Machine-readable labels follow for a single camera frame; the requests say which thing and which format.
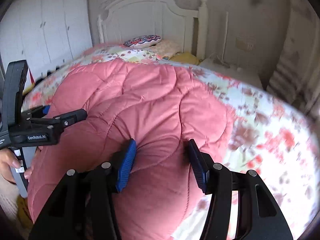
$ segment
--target striped curtain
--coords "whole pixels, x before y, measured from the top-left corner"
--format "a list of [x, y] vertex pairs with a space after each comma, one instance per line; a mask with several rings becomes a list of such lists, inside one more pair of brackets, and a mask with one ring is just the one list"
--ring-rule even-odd
[[320, 117], [320, 20], [308, 0], [291, 0], [284, 48], [267, 91]]

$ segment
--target wardrobe door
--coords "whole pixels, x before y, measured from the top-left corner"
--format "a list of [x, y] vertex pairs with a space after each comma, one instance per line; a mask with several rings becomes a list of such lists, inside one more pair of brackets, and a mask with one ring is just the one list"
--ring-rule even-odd
[[72, 61], [63, 0], [42, 0], [42, 20], [50, 60], [55, 64], [53, 69]]
[[41, 0], [20, 0], [20, 33], [30, 71], [36, 80], [50, 63], [43, 32]]
[[0, 22], [0, 54], [4, 71], [11, 61], [26, 59], [19, 27], [19, 1], [13, 2]]
[[64, 0], [66, 26], [73, 58], [92, 47], [87, 0]]

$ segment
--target pink comforter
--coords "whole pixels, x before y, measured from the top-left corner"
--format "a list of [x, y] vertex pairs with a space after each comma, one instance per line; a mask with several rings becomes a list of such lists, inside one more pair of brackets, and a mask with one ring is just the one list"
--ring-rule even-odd
[[58, 87], [49, 117], [84, 108], [85, 121], [35, 158], [28, 205], [35, 221], [62, 176], [109, 160], [129, 138], [137, 155], [127, 187], [114, 195], [122, 239], [169, 239], [202, 197], [184, 142], [222, 162], [233, 116], [184, 68], [114, 60], [78, 67]]

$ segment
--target metal screw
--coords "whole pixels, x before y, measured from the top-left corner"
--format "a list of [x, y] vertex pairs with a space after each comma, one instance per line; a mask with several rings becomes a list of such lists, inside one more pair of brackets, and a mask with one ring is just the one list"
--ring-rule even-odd
[[221, 170], [222, 169], [222, 165], [220, 163], [215, 163], [213, 165], [213, 167], [216, 169], [216, 170]]
[[104, 168], [104, 169], [108, 169], [108, 168], [111, 167], [111, 163], [105, 162], [105, 163], [101, 164], [101, 167]]
[[251, 175], [252, 177], [257, 176], [257, 172], [254, 170], [249, 170], [249, 175]]
[[73, 176], [76, 173], [76, 171], [74, 169], [68, 170], [67, 171], [67, 175], [68, 176]]

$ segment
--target floral bed sheet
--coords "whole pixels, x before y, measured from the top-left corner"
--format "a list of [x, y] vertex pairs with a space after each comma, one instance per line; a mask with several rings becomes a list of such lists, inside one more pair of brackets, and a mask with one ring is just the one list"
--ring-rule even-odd
[[[121, 46], [92, 49], [37, 85], [25, 98], [23, 109], [50, 104], [62, 80], [78, 66], [121, 58], [143, 64], [185, 67], [208, 84], [214, 95], [235, 113], [233, 133], [223, 164], [232, 171], [258, 172], [279, 204], [297, 239], [319, 210], [320, 158], [312, 122], [292, 106], [263, 90], [199, 66], [158, 60], [146, 49]], [[172, 238], [200, 238], [211, 196], [204, 196]], [[237, 192], [232, 196], [228, 239], [236, 232]]]

